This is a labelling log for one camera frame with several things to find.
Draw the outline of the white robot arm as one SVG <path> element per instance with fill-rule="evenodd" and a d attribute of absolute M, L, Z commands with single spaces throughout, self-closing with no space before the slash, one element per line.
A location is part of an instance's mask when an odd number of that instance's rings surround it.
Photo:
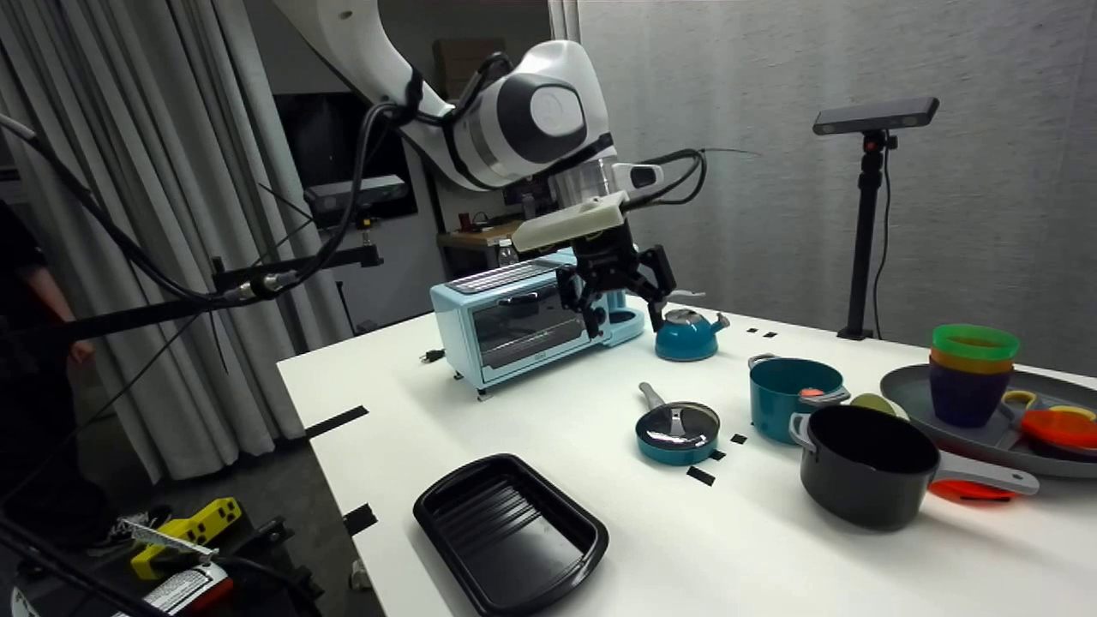
<path fill-rule="evenodd" d="M 663 326 L 676 278 L 658 245 L 633 245 L 626 226 L 626 212 L 658 193 L 663 165 L 619 156 L 593 59 L 578 41 L 539 41 L 518 66 L 487 53 L 460 94 L 442 98 L 388 38 L 376 0 L 274 3 L 454 183 L 502 193 L 526 179 L 548 181 L 555 207 L 526 220 L 512 245 L 575 252 L 555 282 L 591 337 L 602 330 L 598 298 L 608 292 L 640 293 L 651 326 Z"/>

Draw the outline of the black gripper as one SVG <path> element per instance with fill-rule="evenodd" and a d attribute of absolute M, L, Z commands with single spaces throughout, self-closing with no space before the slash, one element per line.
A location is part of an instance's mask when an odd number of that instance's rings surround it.
<path fill-rule="evenodd" d="M 651 330 L 663 330 L 664 298 L 676 292 L 676 274 L 663 245 L 648 245 L 640 252 L 646 302 Z M 591 293 L 575 287 L 575 274 L 591 292 L 626 287 L 639 274 L 639 249 L 632 241 L 632 226 L 614 226 L 575 243 L 575 271 L 555 274 L 558 298 L 570 313 L 582 319 L 591 338 L 600 337 L 600 308 L 591 303 Z"/>

